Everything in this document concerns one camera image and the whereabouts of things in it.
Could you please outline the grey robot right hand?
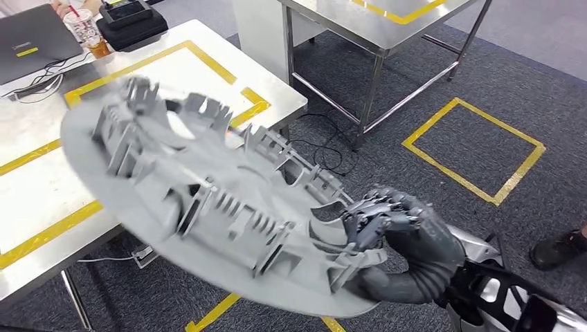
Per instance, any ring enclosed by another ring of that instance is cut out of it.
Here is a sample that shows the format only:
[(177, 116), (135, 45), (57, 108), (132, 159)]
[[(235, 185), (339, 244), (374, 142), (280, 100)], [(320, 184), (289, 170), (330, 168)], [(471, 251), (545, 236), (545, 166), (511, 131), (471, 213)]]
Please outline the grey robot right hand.
[(393, 187), (370, 190), (342, 210), (340, 218), (347, 241), (356, 251), (366, 250), (384, 238), (408, 263), (402, 273), (388, 275), (376, 266), (357, 273), (358, 289), (373, 300), (432, 302), (464, 265), (463, 245), (433, 208)]

